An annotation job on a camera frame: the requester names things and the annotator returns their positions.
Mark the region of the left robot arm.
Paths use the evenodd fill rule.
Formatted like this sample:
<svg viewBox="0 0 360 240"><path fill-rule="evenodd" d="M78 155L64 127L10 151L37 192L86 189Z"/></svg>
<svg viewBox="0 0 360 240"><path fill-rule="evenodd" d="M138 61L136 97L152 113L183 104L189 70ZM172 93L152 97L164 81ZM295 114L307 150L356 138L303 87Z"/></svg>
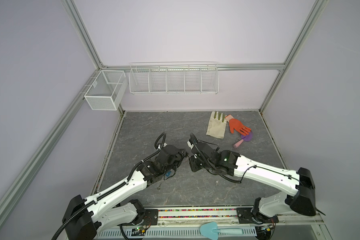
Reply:
<svg viewBox="0 0 360 240"><path fill-rule="evenodd" d="M138 224L144 220L145 208L139 200L121 202L150 185L167 179L186 158L187 152L165 143L166 133L155 141L156 151L139 161L127 177L111 187L86 198L73 197L65 211L62 225L53 235L56 240L65 232L69 240L93 240L103 230L125 223Z"/></svg>

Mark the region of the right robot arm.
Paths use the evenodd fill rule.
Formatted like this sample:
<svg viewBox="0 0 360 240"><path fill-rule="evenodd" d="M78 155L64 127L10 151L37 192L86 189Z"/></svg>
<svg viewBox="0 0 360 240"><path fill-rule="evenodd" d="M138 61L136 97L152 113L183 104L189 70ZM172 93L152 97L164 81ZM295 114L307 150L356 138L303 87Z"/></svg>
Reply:
<svg viewBox="0 0 360 240"><path fill-rule="evenodd" d="M188 146L192 152L190 166L193 172L205 169L231 183L240 184L247 178L280 190L270 197L257 198L253 207L241 217L246 223L276 223L279 214L295 212L312 217L319 212L316 207L316 186L310 170L272 167L236 152L219 152L198 140L188 140Z"/></svg>

